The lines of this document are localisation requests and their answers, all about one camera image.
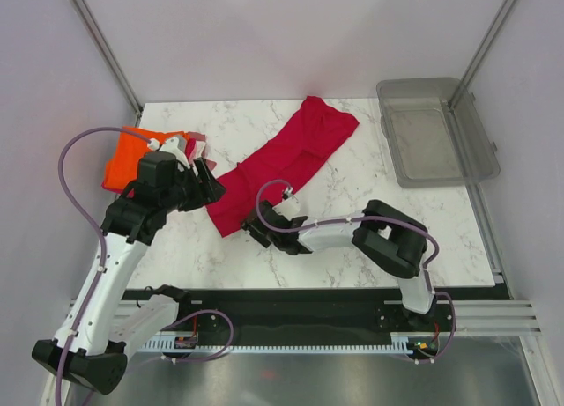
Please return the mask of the crimson red t shirt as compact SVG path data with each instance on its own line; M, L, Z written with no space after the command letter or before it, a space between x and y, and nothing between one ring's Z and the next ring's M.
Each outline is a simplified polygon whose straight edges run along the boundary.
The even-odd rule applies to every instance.
M352 114L308 96L274 138L219 177L226 193L207 211L220 236L241 229L265 183L282 179L301 189L358 126Z

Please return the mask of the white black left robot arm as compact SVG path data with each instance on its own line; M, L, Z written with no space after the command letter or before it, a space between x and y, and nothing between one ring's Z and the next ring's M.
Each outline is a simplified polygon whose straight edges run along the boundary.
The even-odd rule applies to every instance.
M113 320L133 271L173 211L217 202L226 192L202 158L184 165L173 153L152 151L138 162L137 177L107 207L95 227L99 248L78 298L56 334L39 340L33 359L46 370L102 395L111 393L133 354L161 329L187 328L188 293L162 285L115 328Z

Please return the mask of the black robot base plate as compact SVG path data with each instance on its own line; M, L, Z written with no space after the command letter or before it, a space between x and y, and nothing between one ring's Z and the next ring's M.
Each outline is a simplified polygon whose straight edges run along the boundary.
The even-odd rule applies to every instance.
M181 301L174 329L205 342L384 342L394 333L450 332L446 299L419 316L402 307L397 289L192 290Z

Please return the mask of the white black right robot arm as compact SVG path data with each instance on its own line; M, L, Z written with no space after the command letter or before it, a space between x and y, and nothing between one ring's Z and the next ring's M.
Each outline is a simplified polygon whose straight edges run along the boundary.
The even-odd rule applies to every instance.
M371 200L349 216L322 220L287 218L270 202L261 201L241 229L262 246L273 245L289 255L354 247L397 280L410 328L424 329L435 319L427 267L438 255L439 245L423 224L382 201Z

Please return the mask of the pink white shirts stack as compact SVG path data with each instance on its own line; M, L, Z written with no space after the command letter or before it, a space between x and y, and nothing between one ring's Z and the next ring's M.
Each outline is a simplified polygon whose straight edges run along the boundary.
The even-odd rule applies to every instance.
M192 166L195 159L202 158L208 168L213 171L217 163L207 156L208 144L206 135L197 132L185 132L184 139L186 140L184 153L188 163Z

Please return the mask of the orange t shirt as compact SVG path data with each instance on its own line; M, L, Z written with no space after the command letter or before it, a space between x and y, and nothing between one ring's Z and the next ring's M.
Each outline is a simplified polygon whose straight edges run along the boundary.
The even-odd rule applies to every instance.
M145 140L122 133L113 157L106 164L101 186L105 190L121 193L128 183L137 178L138 161L149 151Z

